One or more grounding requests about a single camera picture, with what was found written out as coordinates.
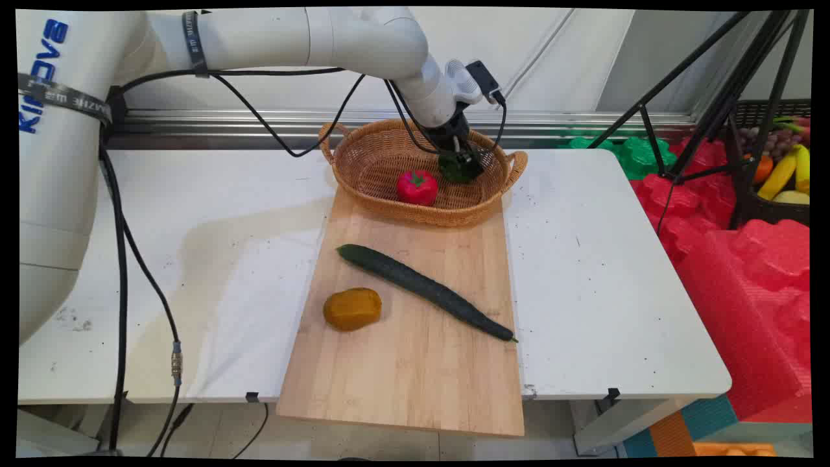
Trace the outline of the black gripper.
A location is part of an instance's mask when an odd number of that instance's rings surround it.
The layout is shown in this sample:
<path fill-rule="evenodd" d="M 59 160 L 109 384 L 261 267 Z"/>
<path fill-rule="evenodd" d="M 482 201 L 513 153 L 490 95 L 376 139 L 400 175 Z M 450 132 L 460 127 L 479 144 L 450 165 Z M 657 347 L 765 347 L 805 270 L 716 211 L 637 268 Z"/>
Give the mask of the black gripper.
<path fill-rule="evenodd" d="M 476 178 L 485 171 L 485 152 L 468 141 L 469 123 L 464 112 L 455 112 L 444 124 L 425 127 L 425 139 L 433 146 L 433 154 L 455 153 L 456 164 L 463 167 L 468 163 L 469 178 Z"/>

